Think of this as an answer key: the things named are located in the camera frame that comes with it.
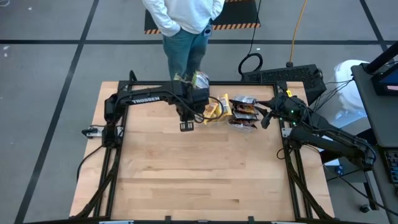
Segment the wooden tabletop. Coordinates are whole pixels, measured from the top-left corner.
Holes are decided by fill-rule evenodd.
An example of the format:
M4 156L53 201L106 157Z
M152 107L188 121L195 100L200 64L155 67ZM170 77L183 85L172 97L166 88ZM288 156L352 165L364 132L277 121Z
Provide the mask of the wooden tabletop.
M104 125L104 100L117 82L103 82L93 124ZM302 83L288 83L294 95L306 99ZM134 86L134 89L150 86ZM228 93L269 100L271 86L211 86L211 96ZM285 161L276 119L268 129L245 133L227 124L195 124L181 133L174 106L164 102L131 106L127 116L112 219L115 220L294 220ZM85 156L101 145L89 139ZM77 214L98 188L105 150L81 168L70 215ZM309 191L333 216L320 156L302 148ZM104 194L104 214L108 193ZM302 217L305 216L300 206Z

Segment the black metal frame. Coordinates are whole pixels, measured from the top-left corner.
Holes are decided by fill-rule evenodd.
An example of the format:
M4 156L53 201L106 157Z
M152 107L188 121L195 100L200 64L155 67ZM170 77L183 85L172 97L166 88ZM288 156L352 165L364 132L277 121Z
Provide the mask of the black metal frame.
M118 89L124 88L125 86L128 86L129 89L132 88L133 85L162 85L164 82L162 81L137 81L136 77L134 76L133 73L130 73L130 80L129 81L119 81ZM262 82L260 80L259 82L210 82L210 85L262 85L262 86L272 86L274 89L274 95L276 96L278 94L278 86L283 85L282 87L284 89L287 89L287 84L286 82ZM122 121L121 121L121 127L124 129L126 127L126 120L127 120L127 112L128 112L128 107L126 108L125 113L122 116ZM286 163L286 169L287 172L289 169L293 169L293 163L292 163L292 158L290 157L289 154L289 146L287 143L284 141L284 138L282 137L282 128L285 127L285 124L283 121L279 120L279 126L280 126L280 136L282 139L282 145L284 147L284 153L285 153L285 163ZM48 222L36 222L36 224L62 224L62 223L92 223L92 224L98 224L101 222L106 222L106 221L111 221L111 214L112 214L112 208L113 208L113 201L114 201L114 193L116 190L116 181L118 178L118 169L119 169L119 161L121 158L121 151L123 148L123 139L124 135L121 135L121 144L118 148L114 149L116 150L115 153L115 162L117 165L117 170L115 175L113 176L110 186L109 186L109 196L108 196L108 201L106 205L106 213L105 216L100 216L100 211L101 211L101 204L103 200L103 193L101 194L100 199L97 201L94 207L94 212L92 217L71 217L68 220L54 220L54 221L48 221ZM108 168L109 168L109 161L111 158L111 151L113 149L107 148L105 155L104 155L104 162L102 166L102 171L101 171L101 177L99 184L103 184L105 182L105 178L108 173ZM292 198L292 206L293 206L293 211L294 211L294 217L296 222L304 222L304 223L339 223L339 224L354 224L355 222L342 222L339 220L325 220L325 219L314 219L312 215L312 207L308 202L308 199L304 197L303 194L303 204L305 207L305 214L306 217L301 217L300 214L300 205L297 197L297 191L296 191L296 184L300 184L301 186L304 186L307 188L307 183L305 180L305 174L304 174L304 169L303 169L303 164L302 164L302 159L300 155L300 151L295 151L295 160L297 163L297 173L299 176L299 181L301 183L297 183L294 181L294 179L288 175L288 180L289 180L289 187L290 187L290 194ZM225 224L225 223L234 223L234 224L268 224L268 223L274 223L274 222L260 222L260 221L255 221L254 217L248 217L247 221L210 221L210 220L197 220L197 221L172 221L170 216L166 216L165 220L134 220L134 223L164 223L164 224L171 224L171 223L186 223L186 224L191 224L191 223L212 223L212 224Z

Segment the yellow cable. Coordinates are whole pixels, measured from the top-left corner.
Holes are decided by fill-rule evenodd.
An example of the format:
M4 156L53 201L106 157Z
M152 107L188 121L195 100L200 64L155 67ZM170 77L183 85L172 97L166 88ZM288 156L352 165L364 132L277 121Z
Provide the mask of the yellow cable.
M304 0L304 4L303 4L303 8L301 9L300 17L298 18L296 28L294 29L293 41L292 41L292 49L290 50L290 58L289 58L289 62L290 63L292 62L292 59L293 59L294 42L296 40L296 32L297 32L297 29L299 28L299 25L300 25L300 22L301 22L301 18L303 17L303 12L304 12L304 9L305 9L306 5L307 5L307 0Z

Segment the jeans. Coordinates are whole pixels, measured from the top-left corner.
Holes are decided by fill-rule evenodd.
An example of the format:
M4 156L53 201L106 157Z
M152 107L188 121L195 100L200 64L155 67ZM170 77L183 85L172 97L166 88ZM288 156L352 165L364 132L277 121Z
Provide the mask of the jeans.
M205 56L208 43L208 37L203 32L191 34L181 29L172 37L163 36L163 49L169 60L171 80L176 75L189 80L196 71L200 71L200 62Z

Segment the white hoodie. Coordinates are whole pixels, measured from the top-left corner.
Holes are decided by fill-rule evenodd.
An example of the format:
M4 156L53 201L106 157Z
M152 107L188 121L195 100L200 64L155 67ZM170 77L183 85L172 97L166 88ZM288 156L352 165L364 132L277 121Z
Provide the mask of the white hoodie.
M225 0L142 0L163 35L171 37L182 28L200 34L223 10Z

